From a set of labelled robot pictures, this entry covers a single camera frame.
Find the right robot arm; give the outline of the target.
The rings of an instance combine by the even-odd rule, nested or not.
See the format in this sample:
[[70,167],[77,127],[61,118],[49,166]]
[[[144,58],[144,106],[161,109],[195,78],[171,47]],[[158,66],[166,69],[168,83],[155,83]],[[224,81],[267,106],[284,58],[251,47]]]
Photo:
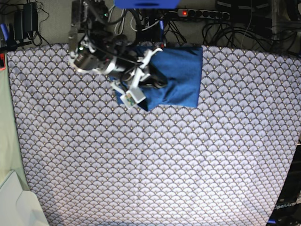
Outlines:
[[137,21],[137,33],[141,33],[142,24],[134,9],[124,9],[120,18],[110,21],[103,0],[74,0],[69,31],[70,64],[80,73],[108,75],[112,79],[110,86],[119,94],[122,104],[148,111],[150,99],[144,89],[167,86],[166,77],[151,63],[162,48],[148,48],[139,54],[138,39],[129,44],[126,35],[114,35],[109,30],[109,26],[124,20],[127,13]]

